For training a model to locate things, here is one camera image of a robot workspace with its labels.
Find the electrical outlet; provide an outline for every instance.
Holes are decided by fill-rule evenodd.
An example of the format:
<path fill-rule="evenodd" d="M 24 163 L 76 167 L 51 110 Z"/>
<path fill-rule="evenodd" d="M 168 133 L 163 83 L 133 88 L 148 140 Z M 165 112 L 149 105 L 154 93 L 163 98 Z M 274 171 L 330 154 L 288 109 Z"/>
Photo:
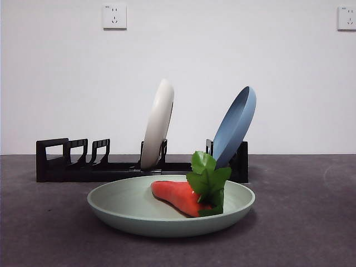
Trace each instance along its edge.
<path fill-rule="evenodd" d="M 356 6 L 340 6 L 338 13 L 338 30 L 356 31 Z"/>
<path fill-rule="evenodd" d="M 104 29 L 127 29 L 125 4 L 104 4 L 102 26 Z"/>

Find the black dish rack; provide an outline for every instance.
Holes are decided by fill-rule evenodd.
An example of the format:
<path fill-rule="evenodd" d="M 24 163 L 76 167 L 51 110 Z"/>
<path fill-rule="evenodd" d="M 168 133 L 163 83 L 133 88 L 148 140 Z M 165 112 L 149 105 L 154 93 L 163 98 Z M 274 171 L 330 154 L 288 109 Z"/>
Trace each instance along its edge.
<path fill-rule="evenodd" d="M 54 159 L 48 159 L 46 148 L 63 146 L 63 154 Z M 141 155 L 144 142 L 141 143 Z M 71 149 L 83 147 L 83 154 L 76 162 L 71 160 Z M 100 161 L 97 159 L 97 149 L 105 147 L 106 152 Z M 206 153 L 212 155 L 214 143 L 206 140 Z M 36 180 L 37 182 L 111 182 L 121 179 L 146 176 L 186 174 L 191 171 L 190 162 L 166 162 L 167 139 L 161 145 L 161 155 L 158 164 L 149 169 L 141 169 L 141 156 L 138 162 L 109 162 L 110 139 L 94 141 L 92 155 L 86 162 L 88 139 L 72 140 L 68 138 L 50 139 L 36 142 Z M 248 143 L 243 141 L 229 162 L 232 169 L 230 181 L 248 182 Z"/>

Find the pale green bowl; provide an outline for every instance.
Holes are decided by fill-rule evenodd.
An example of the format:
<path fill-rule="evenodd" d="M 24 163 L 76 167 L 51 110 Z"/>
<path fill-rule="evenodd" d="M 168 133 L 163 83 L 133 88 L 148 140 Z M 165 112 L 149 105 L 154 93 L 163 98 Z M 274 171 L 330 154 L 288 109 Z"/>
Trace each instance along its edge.
<path fill-rule="evenodd" d="M 170 205 L 154 198 L 154 181 L 186 181 L 185 175 L 155 175 L 104 184 L 88 194 L 96 216 L 119 230 L 144 236 L 184 237 L 219 231 L 232 226 L 250 210 L 255 194 L 246 186 L 227 181 L 224 213 L 186 218 Z"/>

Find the leafy greens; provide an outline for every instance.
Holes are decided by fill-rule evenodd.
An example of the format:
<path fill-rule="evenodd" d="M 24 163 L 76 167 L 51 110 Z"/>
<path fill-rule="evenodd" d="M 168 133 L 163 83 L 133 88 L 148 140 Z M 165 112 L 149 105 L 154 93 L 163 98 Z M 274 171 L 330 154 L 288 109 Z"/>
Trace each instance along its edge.
<path fill-rule="evenodd" d="M 216 160 L 207 153 L 195 151 L 191 158 L 192 172 L 186 177 L 191 188 L 200 194 L 198 203 L 204 202 L 212 206 L 211 210 L 200 210 L 200 216 L 223 213 L 224 186 L 231 175 L 231 168 L 215 169 Z"/>

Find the gray floor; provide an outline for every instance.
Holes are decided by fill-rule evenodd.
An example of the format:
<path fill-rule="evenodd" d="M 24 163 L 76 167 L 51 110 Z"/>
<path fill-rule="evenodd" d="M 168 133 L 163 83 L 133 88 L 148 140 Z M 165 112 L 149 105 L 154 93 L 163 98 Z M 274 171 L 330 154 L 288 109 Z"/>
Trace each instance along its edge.
<path fill-rule="evenodd" d="M 36 183 L 1 156 L 1 266 L 356 266 L 356 155 L 250 155 L 253 209 L 223 231 L 154 239 L 90 210 L 102 183 Z"/>

